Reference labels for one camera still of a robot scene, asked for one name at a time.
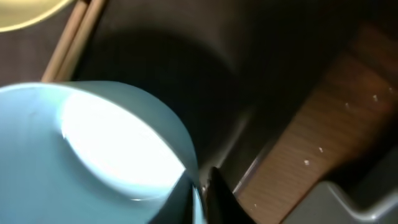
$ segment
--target bowl rim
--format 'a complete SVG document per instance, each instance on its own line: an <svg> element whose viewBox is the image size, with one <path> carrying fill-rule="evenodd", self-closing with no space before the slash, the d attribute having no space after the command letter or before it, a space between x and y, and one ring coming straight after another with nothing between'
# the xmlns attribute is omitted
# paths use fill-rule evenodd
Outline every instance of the bowl rim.
<svg viewBox="0 0 398 224"><path fill-rule="evenodd" d="M54 5L54 7L51 8L50 10L45 11L45 12L29 19L28 21L20 22L18 24L14 24L14 25L10 25L10 26L0 27L0 32L18 30L18 29L25 28L25 27L31 26L33 24L36 24L40 21L43 21L43 20L47 19L48 17L54 15L61 9L63 9L65 6L70 4L72 1L74 1L74 0L61 0L58 4Z"/></svg>
<svg viewBox="0 0 398 224"><path fill-rule="evenodd" d="M114 81L88 81L88 82L114 82ZM162 133L158 132L158 130L156 130L150 124L148 124L148 122L146 120L144 120L140 116L136 115L133 111L129 110L124 105L121 105L120 103L115 102L112 99L109 99L107 96L103 96L103 95L95 93L93 91L86 90L84 88L80 88L78 86L68 85L68 83L73 83L73 82L60 82L60 83L43 83L43 82L13 83L13 84L10 84L10 85L6 85L6 86L0 87L0 94L9 93L11 91L17 91L17 90L28 90L28 89L31 89L31 88L47 89L47 90L53 89L53 90L68 91L70 93L73 93L73 92L83 93L83 94L87 94L87 95L89 95L91 97L95 97L95 98L99 98L101 100L107 101L107 102L111 103L112 105L117 106L119 109L126 111L131 116L137 118L144 126L146 126L149 130L151 130L152 133L154 133L162 142L164 142L164 144L168 147L168 149L171 150L175 154L176 158L183 165L183 168L184 168L183 173L186 172L187 166L181 160L180 154L177 153L177 151L175 150L175 146L173 146L171 143L169 143L168 139L164 138ZM84 164L84 166L92 173L92 171L85 164ZM173 191L173 189L174 189L174 187L172 187L172 189L169 192L167 192L165 194L161 194L161 195L156 195L155 197L130 198L130 200L138 201L138 202L151 202L153 200L159 200L159 199L162 199L164 197L167 198L169 193L171 193L171 191Z"/></svg>

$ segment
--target gray surface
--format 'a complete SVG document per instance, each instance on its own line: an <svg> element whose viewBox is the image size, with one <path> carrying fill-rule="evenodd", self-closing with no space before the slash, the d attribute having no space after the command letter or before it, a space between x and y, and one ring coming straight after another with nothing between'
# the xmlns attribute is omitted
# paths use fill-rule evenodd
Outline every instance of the gray surface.
<svg viewBox="0 0 398 224"><path fill-rule="evenodd" d="M20 30L0 33L0 86L39 81L74 7Z"/></svg>
<svg viewBox="0 0 398 224"><path fill-rule="evenodd" d="M395 147L350 196L333 182L319 183L284 223L398 223L397 160Z"/></svg>

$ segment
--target wooden chopsticks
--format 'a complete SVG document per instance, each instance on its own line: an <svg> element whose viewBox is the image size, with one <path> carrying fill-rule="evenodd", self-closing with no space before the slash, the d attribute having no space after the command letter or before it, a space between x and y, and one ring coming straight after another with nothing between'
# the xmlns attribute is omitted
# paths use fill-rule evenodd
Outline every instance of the wooden chopsticks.
<svg viewBox="0 0 398 224"><path fill-rule="evenodd" d="M104 4L105 0L92 0L90 3L83 0L76 2L44 72L42 82L65 82L72 78Z"/></svg>

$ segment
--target light blue bowl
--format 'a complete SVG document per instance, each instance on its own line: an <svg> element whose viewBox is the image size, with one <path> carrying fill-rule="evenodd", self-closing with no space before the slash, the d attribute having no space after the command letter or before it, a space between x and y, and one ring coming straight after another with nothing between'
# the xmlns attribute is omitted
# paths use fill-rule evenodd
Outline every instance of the light blue bowl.
<svg viewBox="0 0 398 224"><path fill-rule="evenodd" d="M104 101L142 121L198 185L197 159L188 131L169 107L149 93L117 82L7 86L0 89L0 223L147 223L172 191L173 187L108 181L71 149L61 128L66 102L72 96ZM92 109L87 103L76 110ZM167 163L143 159L167 173ZM134 178L138 171L131 174ZM183 206L175 205L181 210ZM197 208L195 220L202 223L201 206Z"/></svg>

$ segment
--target wooden surface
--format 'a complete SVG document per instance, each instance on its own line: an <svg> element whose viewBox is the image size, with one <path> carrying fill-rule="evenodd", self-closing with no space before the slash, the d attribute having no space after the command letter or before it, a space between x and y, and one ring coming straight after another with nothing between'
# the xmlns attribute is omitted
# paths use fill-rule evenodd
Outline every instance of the wooden surface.
<svg viewBox="0 0 398 224"><path fill-rule="evenodd" d="M0 33L0 86L41 79L72 10L70 4L40 23Z"/></svg>
<svg viewBox="0 0 398 224"><path fill-rule="evenodd" d="M354 40L356 48L382 48L364 40L382 35L368 29ZM370 61L385 60L377 56ZM242 206L258 223L280 223L325 174L369 149L393 116L396 99L387 81L343 51L240 193Z"/></svg>
<svg viewBox="0 0 398 224"><path fill-rule="evenodd" d="M357 33L364 11L363 1L289 3L277 1L269 11L261 11L252 57L242 71L244 81L239 84L250 93L246 102L255 109L220 167L235 194Z"/></svg>
<svg viewBox="0 0 398 224"><path fill-rule="evenodd" d="M398 88L398 41L378 27L366 24L349 46L349 51Z"/></svg>

